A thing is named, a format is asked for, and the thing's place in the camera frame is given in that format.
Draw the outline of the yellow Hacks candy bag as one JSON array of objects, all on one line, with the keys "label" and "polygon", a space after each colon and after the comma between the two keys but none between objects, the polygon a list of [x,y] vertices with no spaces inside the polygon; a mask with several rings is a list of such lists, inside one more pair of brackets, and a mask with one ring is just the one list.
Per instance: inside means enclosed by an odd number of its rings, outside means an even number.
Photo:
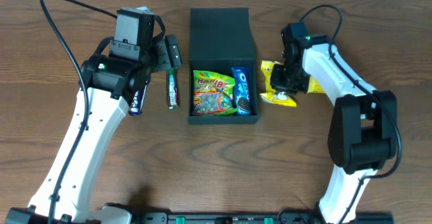
[{"label": "yellow Hacks candy bag", "polygon": [[[261,71],[265,77],[265,92],[260,93],[262,100],[266,103],[271,103],[274,105],[281,105],[286,107],[297,107],[296,101],[290,97],[285,92],[277,92],[275,89],[272,89],[270,85],[271,72],[273,71],[274,65],[281,65],[278,61],[261,61]],[[321,87],[321,85],[311,77],[307,84],[307,93],[321,93],[323,94],[325,91]]]}]

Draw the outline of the blue Oreo cookie pack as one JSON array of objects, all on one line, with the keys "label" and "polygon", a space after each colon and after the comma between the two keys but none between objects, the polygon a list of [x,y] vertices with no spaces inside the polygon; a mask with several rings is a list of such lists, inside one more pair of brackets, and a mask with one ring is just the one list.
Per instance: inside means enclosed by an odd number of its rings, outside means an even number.
[{"label": "blue Oreo cookie pack", "polygon": [[232,73],[236,82],[234,86],[234,102],[237,114],[251,115],[249,69],[247,67],[233,67]]}]

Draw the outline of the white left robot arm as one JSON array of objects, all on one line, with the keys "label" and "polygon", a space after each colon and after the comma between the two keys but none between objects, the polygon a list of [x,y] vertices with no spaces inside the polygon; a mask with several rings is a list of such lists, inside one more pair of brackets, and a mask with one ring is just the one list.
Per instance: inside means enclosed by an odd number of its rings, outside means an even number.
[{"label": "white left robot arm", "polygon": [[133,223],[139,215],[121,204],[90,210],[90,197],[107,147],[129,109],[142,109],[154,72],[182,64],[173,34],[153,43],[149,57],[122,55],[140,47],[104,39],[81,67],[86,89],[55,161],[26,208],[11,208],[6,223]]}]

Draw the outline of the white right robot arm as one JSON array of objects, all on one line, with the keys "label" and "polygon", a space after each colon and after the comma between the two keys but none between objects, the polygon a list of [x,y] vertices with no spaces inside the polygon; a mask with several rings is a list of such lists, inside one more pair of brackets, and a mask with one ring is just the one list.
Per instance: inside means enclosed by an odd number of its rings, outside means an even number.
[{"label": "white right robot arm", "polygon": [[315,79],[333,105],[327,145],[334,163],[314,223],[393,223],[390,214],[358,214],[367,184],[385,162],[400,156],[396,97],[365,82],[325,35],[311,36],[304,22],[281,30],[284,64],[275,65],[270,85],[278,92],[308,93]]}]

